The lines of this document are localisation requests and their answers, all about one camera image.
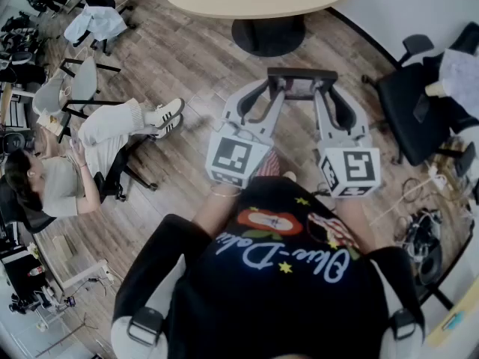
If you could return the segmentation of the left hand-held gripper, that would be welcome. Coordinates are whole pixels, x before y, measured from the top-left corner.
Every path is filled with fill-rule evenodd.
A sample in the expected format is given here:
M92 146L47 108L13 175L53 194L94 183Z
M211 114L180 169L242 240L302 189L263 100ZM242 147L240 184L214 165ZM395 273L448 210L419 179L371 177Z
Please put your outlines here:
M227 99L221 126L210 136L205 164L210 179L246 188L264 163L274 146L272 134L285 100L284 89L272 95L259 119L246 116L267 88L266 79L257 80Z

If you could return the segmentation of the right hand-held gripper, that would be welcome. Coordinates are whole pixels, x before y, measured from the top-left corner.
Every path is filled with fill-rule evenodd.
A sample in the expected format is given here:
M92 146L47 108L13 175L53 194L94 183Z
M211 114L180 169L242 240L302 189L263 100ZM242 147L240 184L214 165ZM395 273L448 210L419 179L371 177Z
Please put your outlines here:
M380 151L372 144L367 113L342 87L331 86L328 95L334 107L331 115L320 89L314 90L318 168L331 197L367 196L381 184Z

